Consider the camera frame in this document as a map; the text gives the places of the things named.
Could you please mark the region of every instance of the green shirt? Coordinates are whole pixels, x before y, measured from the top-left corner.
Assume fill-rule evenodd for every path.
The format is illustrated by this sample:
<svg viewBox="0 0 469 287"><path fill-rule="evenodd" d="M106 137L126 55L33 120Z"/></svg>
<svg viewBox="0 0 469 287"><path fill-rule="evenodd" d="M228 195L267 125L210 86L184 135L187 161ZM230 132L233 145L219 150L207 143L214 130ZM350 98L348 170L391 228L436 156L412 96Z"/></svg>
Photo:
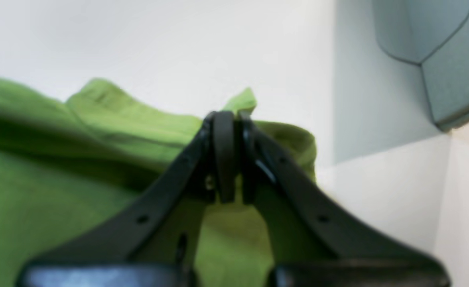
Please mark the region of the green shirt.
<svg viewBox="0 0 469 287"><path fill-rule="evenodd" d="M246 89L224 110L255 106ZM144 105L103 79L65 103L0 79L0 287L13 286L29 258L126 207L201 123ZM314 178L309 132L256 124ZM272 265L266 225L254 207L238 200L207 209L194 265L205 287L263 286Z"/></svg>

